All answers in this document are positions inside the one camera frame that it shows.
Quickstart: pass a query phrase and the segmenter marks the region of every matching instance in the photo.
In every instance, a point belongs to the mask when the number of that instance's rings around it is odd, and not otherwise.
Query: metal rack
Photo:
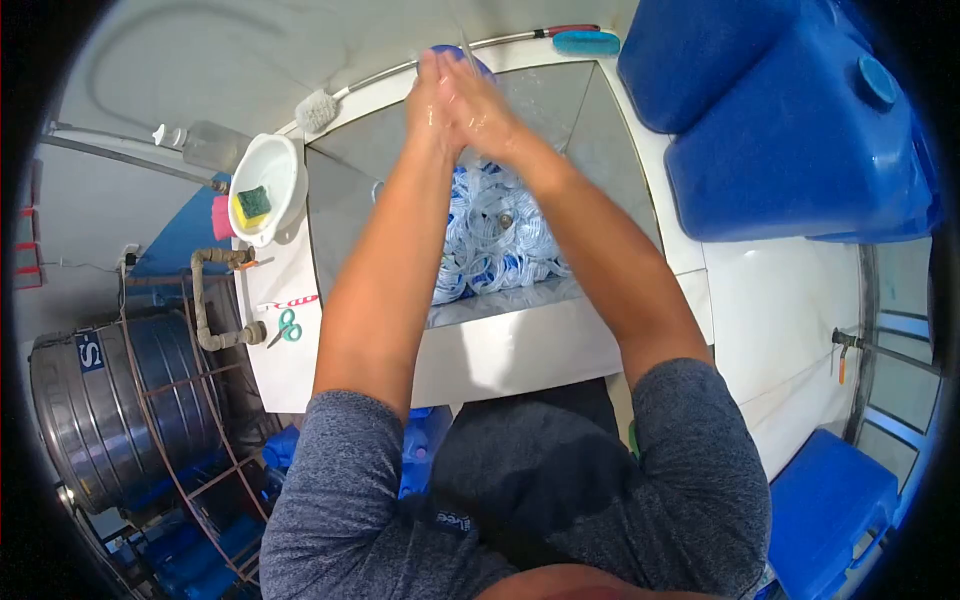
[[[243,483],[243,487],[244,489],[246,489],[247,494],[250,495],[250,499],[253,502],[253,505],[256,507],[257,511],[260,513],[260,516],[263,518],[264,522],[267,521],[267,514],[263,510],[263,506],[260,504],[256,494],[253,492],[250,482],[247,480],[247,476],[244,474],[242,469],[244,465],[246,465],[247,463],[253,460],[253,457],[255,456],[255,454],[243,460],[240,460],[240,461],[237,460],[236,454],[234,453],[233,448],[230,446],[230,442],[227,438],[227,433],[224,429],[223,420],[221,419],[220,413],[216,408],[216,404],[214,403],[213,394],[210,391],[210,386],[213,385],[214,375],[218,373],[230,371],[232,369],[238,369],[243,366],[243,363],[242,362],[233,363],[217,369],[210,369],[210,370],[208,370],[205,367],[205,362],[202,359],[200,348],[197,345],[197,338],[195,335],[196,330],[194,328],[194,322],[191,317],[192,311],[190,310],[190,306],[189,306],[190,296],[187,295],[186,293],[186,277],[187,276],[183,276],[180,278],[180,288],[183,292],[183,303],[184,303],[184,307],[186,308],[186,310],[184,310],[183,312],[187,320],[187,326],[189,327],[189,330],[190,330],[190,346],[193,349],[193,357],[197,364],[197,373],[198,373],[197,375],[175,381],[173,383],[167,384],[160,388],[156,388],[155,390],[144,390],[145,386],[141,379],[140,371],[136,366],[136,361],[133,355],[133,346],[131,342],[130,332],[128,331],[128,327],[127,327],[127,311],[125,306],[126,303],[124,302],[124,304],[121,305],[120,307],[120,324],[123,329],[124,344],[127,350],[127,356],[130,360],[133,383],[134,383],[134,387],[136,389],[136,394],[137,394],[137,403],[140,407],[140,411],[143,413],[144,421],[146,421],[147,423],[147,428],[150,431],[150,436],[151,438],[153,438],[154,444],[159,450],[159,455],[163,461],[163,465],[166,467],[167,472],[170,474],[170,478],[173,480],[174,486],[177,488],[177,492],[180,494],[180,498],[182,498],[183,500],[183,504],[190,511],[190,514],[193,515],[193,517],[196,519],[197,523],[200,525],[200,528],[203,530],[204,534],[210,540],[210,543],[213,544],[213,547],[216,548],[220,556],[223,557],[226,566],[230,568],[230,570],[235,572],[241,581],[259,587],[259,582],[256,579],[256,574],[260,567],[259,560],[258,560],[260,556],[260,551],[257,550],[244,562],[242,562],[241,564],[237,564],[237,562],[240,561],[244,557],[244,555],[246,555],[259,542],[259,539],[255,539],[254,541],[252,541],[250,544],[247,545],[247,547],[243,548],[235,556],[229,556],[227,552],[224,551],[223,547],[221,547],[221,545],[218,543],[217,536],[214,535],[214,533],[210,530],[210,528],[206,523],[206,519],[204,518],[203,515],[200,514],[197,507],[193,503],[194,498],[199,496],[201,493],[206,492],[207,490],[217,485],[218,483],[224,481],[228,476],[236,472],[237,475],[240,477],[240,481]],[[206,399],[207,406],[209,407],[210,413],[213,416],[213,419],[216,423],[217,431],[220,434],[220,440],[223,443],[224,450],[227,452],[227,456],[229,456],[229,459],[232,462],[232,466],[230,466],[229,468],[224,470],[222,473],[220,473],[210,481],[206,482],[196,490],[192,492],[187,492],[184,489],[182,482],[179,480],[177,476],[177,472],[174,470],[169,457],[167,456],[167,449],[164,446],[163,440],[161,439],[159,433],[156,430],[156,424],[154,423],[154,420],[151,418],[151,411],[147,404],[147,398],[151,396],[155,396],[167,390],[176,388],[178,386],[192,385],[197,381],[200,381],[201,386],[203,387],[204,398]]]

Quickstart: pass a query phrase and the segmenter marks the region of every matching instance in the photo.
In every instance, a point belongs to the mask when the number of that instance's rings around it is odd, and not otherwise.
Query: hand
[[[405,101],[407,142],[456,160],[467,141],[452,126],[448,102],[441,97],[440,78],[439,57],[425,50],[420,56],[417,80]]]
[[[529,130],[507,106],[503,94],[475,75],[466,60],[444,52],[439,64],[440,94],[453,128],[481,155],[509,164]]]

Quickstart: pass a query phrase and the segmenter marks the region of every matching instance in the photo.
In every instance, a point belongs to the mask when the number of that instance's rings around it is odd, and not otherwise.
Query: gray t-shirt
[[[366,396],[318,395],[263,538],[264,597],[468,599],[552,563],[643,588],[750,592],[770,493],[723,378],[668,361],[637,383],[633,406],[638,461],[562,405],[469,404],[428,495],[397,500],[400,420]]]

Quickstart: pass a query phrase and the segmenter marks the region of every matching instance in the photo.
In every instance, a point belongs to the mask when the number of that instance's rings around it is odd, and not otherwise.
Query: white plastic bowl
[[[253,139],[244,153],[230,182],[230,198],[237,192],[252,190],[262,185],[267,190],[270,213],[258,225],[241,228],[229,203],[228,215],[233,232],[243,241],[263,248],[272,241],[279,229],[290,225],[300,213],[306,200],[306,166],[297,147],[284,135],[261,133]]]

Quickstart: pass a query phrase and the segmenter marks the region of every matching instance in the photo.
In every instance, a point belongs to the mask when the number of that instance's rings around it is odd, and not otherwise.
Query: scissors
[[[270,341],[267,348],[272,348],[274,344],[280,341],[280,338],[283,338],[287,342],[296,342],[300,338],[303,334],[303,327],[294,323],[294,317],[294,311],[291,308],[287,308],[280,313],[280,331],[276,333],[276,336]]]

